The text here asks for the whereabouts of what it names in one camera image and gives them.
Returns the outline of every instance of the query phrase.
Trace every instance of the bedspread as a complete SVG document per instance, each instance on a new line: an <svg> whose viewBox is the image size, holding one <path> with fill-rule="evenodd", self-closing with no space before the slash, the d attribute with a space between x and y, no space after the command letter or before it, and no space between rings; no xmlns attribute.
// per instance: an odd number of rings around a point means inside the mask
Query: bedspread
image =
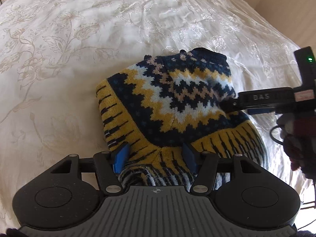
<svg viewBox="0 0 316 237"><path fill-rule="evenodd" d="M243 0L7 0L0 12L0 232L18 227L21 186L70 153L107 148L96 84L144 55L223 53L236 92L300 84L298 46ZM252 121L269 170L301 193L310 181L269 138L276 117Z"/></svg>

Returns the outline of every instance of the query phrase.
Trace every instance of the folded sweater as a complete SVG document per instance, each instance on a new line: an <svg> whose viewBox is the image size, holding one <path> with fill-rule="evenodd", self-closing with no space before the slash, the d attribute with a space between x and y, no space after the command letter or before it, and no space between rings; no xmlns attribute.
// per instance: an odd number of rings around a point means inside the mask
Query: folded sweater
<svg viewBox="0 0 316 237"><path fill-rule="evenodd" d="M110 151L127 141L129 160L119 175L129 185L184 185L195 178L181 155L183 142L230 158L235 153L267 167L264 144L241 112L219 103L236 96L226 56L196 48L144 60L105 79L97 98ZM227 182L218 175L216 187Z"/></svg>

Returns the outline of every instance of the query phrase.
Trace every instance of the black device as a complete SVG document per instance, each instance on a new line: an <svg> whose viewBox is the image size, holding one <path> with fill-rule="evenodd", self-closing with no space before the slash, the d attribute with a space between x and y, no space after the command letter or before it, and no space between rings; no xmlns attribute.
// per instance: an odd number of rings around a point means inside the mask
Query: black device
<svg viewBox="0 0 316 237"><path fill-rule="evenodd" d="M115 172L129 144L80 159L71 154L22 187L13 198L21 228L10 237L289 237L295 234L298 194L241 154L219 158L183 144L183 158L197 177L184 186L130 186ZM94 172L99 190L81 180ZM216 174L230 182L213 190Z"/></svg>

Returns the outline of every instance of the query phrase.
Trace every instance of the pink label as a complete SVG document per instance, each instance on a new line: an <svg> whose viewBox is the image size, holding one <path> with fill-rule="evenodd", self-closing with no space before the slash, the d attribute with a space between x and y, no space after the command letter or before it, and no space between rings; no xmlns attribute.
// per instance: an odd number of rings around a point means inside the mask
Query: pink label
<svg viewBox="0 0 316 237"><path fill-rule="evenodd" d="M305 90L301 92L294 93L295 101L306 101L314 99L314 91L313 90Z"/></svg>

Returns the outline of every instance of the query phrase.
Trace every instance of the gray ribbed plate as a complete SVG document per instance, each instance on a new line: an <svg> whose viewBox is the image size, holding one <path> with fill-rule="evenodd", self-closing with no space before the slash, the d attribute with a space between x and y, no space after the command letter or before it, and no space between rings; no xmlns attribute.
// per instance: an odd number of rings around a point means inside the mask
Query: gray ribbed plate
<svg viewBox="0 0 316 237"><path fill-rule="evenodd" d="M20 229L29 237L289 237L290 227L254 231L224 219L208 198L183 186L132 186L126 194L108 197L82 224L60 231Z"/></svg>

